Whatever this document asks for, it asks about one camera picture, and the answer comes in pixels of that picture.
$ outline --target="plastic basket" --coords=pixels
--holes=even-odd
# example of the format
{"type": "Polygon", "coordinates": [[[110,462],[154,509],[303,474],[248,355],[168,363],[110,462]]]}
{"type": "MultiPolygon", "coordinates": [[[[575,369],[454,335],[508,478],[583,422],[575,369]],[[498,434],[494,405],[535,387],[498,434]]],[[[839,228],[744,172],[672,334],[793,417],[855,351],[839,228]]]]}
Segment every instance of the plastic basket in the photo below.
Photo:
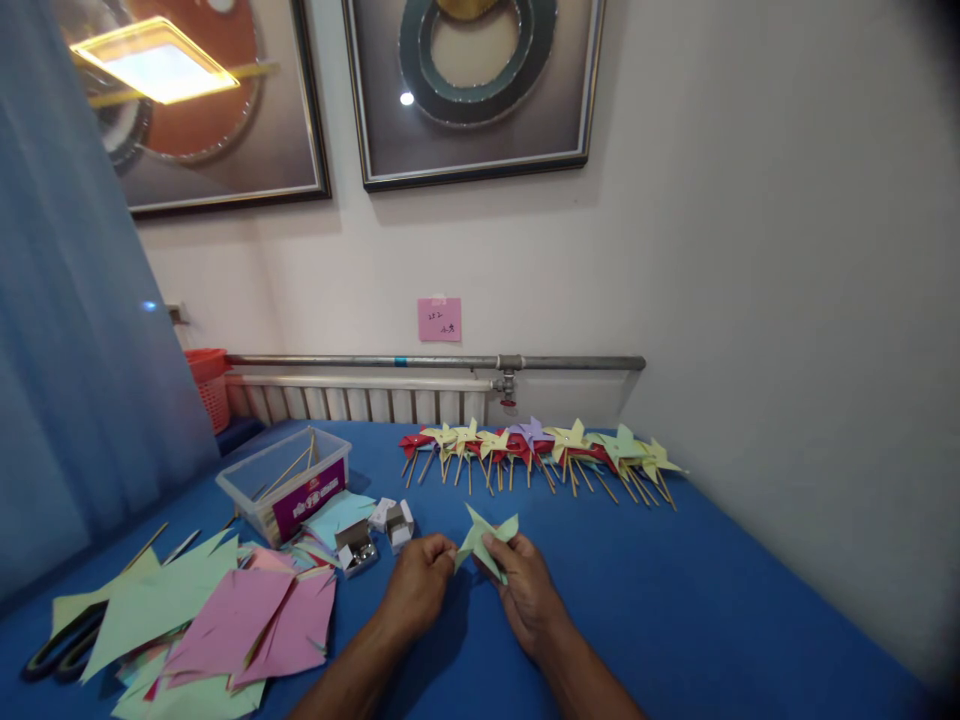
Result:
{"type": "Polygon", "coordinates": [[[223,432],[230,424],[230,405],[227,404],[227,383],[224,374],[230,370],[226,350],[205,348],[184,352],[200,399],[210,416],[214,434],[223,432]]]}
{"type": "Polygon", "coordinates": [[[217,475],[217,485],[230,496],[240,515],[277,548],[347,487],[352,447],[346,440],[307,427],[228,467],[217,475]],[[311,441],[315,460],[304,454],[311,441]],[[271,489],[287,470],[286,478],[271,489]]]}

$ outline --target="hand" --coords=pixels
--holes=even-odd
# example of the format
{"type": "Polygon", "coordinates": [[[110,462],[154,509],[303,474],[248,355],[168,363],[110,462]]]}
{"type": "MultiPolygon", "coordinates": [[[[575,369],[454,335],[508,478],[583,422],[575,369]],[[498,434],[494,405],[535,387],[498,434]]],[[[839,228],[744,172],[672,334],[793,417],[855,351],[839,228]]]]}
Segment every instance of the hand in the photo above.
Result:
{"type": "Polygon", "coordinates": [[[381,626],[402,642],[419,640],[440,615],[456,557],[457,546],[440,533],[411,540],[377,610],[381,626]]]}
{"type": "Polygon", "coordinates": [[[570,625],[563,600],[553,587],[547,564],[536,546],[521,533],[517,533],[509,543],[484,533],[483,544],[506,571],[508,583],[503,585],[486,565],[477,562],[476,557],[474,562],[500,593],[507,621],[520,647],[539,663],[551,634],[570,625]]]}

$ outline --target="white wall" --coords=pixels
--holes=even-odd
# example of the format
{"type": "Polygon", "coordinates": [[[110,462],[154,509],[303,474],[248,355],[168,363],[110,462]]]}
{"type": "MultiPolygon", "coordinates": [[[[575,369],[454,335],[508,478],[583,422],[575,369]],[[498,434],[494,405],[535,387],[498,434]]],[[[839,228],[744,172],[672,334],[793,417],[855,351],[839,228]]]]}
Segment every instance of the white wall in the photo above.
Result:
{"type": "Polygon", "coordinates": [[[631,13],[617,98],[674,121],[625,420],[932,680],[960,565],[956,75],[893,3],[680,4],[631,13]]]}
{"type": "MultiPolygon", "coordinates": [[[[340,3],[313,11],[336,199],[142,225],[191,341],[642,353],[628,422],[931,677],[960,548],[960,128],[916,19],[611,0],[583,171],[371,197],[340,3]],[[464,299],[462,347],[416,339],[414,300],[438,292],[464,299]]],[[[619,377],[551,382],[519,412],[608,424],[623,400],[619,377]]]]}

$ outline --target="framed picture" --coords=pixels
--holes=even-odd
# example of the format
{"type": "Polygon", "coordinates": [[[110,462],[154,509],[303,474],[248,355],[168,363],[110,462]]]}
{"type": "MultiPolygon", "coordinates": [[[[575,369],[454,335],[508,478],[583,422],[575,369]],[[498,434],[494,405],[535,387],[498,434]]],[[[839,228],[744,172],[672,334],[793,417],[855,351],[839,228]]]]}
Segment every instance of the framed picture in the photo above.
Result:
{"type": "Polygon", "coordinates": [[[330,197],[302,0],[52,0],[137,219],[330,197]]]}
{"type": "Polygon", "coordinates": [[[343,0],[368,192],[582,167],[604,0],[343,0]]]}

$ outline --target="purple pinwheel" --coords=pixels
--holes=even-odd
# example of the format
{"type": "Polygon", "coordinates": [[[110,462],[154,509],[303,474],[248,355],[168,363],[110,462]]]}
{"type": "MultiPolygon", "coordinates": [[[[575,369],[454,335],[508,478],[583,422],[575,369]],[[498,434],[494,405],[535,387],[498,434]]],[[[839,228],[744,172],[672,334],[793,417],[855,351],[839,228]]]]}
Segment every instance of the purple pinwheel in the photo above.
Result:
{"type": "Polygon", "coordinates": [[[531,451],[533,451],[533,444],[535,442],[553,442],[556,440],[553,435],[548,435],[545,433],[543,431],[543,423],[532,416],[530,418],[529,425],[524,423],[511,425],[507,428],[507,432],[523,435],[523,439],[527,441],[527,447],[529,447],[531,451]]]}

